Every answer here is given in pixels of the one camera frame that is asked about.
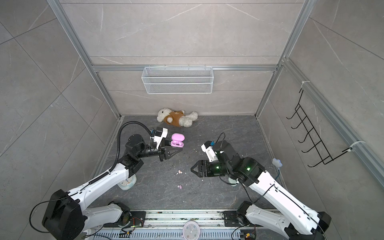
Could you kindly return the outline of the purple earbud case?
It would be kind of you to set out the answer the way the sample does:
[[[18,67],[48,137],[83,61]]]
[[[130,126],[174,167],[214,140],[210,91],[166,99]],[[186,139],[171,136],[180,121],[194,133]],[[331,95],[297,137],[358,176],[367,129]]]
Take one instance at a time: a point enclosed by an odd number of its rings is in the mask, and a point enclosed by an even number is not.
[[[171,147],[174,148],[183,148],[184,143],[183,141],[185,140],[185,136],[183,134],[175,133],[171,137]]]

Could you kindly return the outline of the mint green earbud case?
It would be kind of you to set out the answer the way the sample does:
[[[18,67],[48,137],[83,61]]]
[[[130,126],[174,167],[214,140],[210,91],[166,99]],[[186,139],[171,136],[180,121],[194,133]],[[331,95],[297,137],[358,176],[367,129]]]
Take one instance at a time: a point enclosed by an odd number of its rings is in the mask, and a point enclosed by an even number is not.
[[[231,178],[228,178],[228,182],[231,184],[231,185],[237,185],[238,182],[236,180],[233,180]]]

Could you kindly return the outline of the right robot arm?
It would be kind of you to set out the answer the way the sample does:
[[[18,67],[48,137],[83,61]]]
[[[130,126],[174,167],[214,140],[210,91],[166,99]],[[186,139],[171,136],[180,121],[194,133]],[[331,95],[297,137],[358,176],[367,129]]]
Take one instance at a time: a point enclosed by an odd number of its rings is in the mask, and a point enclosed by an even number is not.
[[[241,226],[266,227],[289,240],[325,240],[332,218],[295,198],[255,159],[241,157],[227,141],[207,141],[201,146],[207,160],[197,161],[191,172],[200,178],[229,179],[260,196],[244,201],[236,211]]]

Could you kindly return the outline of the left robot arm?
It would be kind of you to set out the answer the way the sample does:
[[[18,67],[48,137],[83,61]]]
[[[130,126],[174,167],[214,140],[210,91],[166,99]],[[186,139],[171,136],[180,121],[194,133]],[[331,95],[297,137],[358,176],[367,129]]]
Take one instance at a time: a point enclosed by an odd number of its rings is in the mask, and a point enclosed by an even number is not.
[[[128,125],[143,127],[150,136],[146,144],[139,134],[128,138],[124,154],[120,154],[121,134]],[[126,191],[136,182],[136,173],[143,166],[143,158],[159,156],[160,161],[173,155],[166,149],[171,147],[182,151],[185,136],[175,133],[168,137],[168,129],[150,130],[143,123],[130,121],[123,124],[117,135],[117,154],[113,165],[92,180],[67,192],[58,190],[46,201],[47,209],[42,219],[44,234],[51,234],[57,240],[74,240],[81,233],[105,224],[126,227],[132,221],[131,210],[122,203],[110,202],[107,206],[90,208],[101,195],[116,185],[128,182],[121,189]]]

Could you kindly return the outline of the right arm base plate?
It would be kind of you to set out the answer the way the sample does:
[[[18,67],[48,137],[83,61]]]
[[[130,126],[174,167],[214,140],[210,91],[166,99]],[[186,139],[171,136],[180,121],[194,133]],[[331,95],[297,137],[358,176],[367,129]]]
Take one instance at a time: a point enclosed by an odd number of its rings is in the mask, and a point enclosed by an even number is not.
[[[261,227],[261,225],[252,224],[245,215],[238,214],[236,211],[223,211],[222,219],[224,220],[226,227]]]

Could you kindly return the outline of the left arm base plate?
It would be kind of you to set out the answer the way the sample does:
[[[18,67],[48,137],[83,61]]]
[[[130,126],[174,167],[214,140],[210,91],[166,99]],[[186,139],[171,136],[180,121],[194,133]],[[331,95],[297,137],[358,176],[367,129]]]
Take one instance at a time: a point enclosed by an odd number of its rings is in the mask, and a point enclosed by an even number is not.
[[[123,216],[119,218],[116,223],[105,224],[104,227],[107,228],[124,228],[124,227],[143,227],[146,221],[147,212],[145,211],[133,211],[128,213],[123,213]]]

